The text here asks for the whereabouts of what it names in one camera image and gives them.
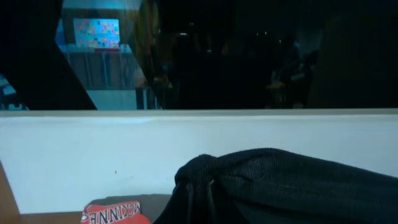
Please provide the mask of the black t-shirt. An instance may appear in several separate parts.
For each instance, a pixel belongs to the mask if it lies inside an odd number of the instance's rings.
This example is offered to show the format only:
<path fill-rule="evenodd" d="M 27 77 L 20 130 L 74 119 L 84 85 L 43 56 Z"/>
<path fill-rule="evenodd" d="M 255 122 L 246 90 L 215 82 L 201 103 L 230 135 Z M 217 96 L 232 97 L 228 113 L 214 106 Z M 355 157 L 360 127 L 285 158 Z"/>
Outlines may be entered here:
<path fill-rule="evenodd" d="M 280 149 L 179 168 L 157 223 L 396 223 L 397 179 Z"/>

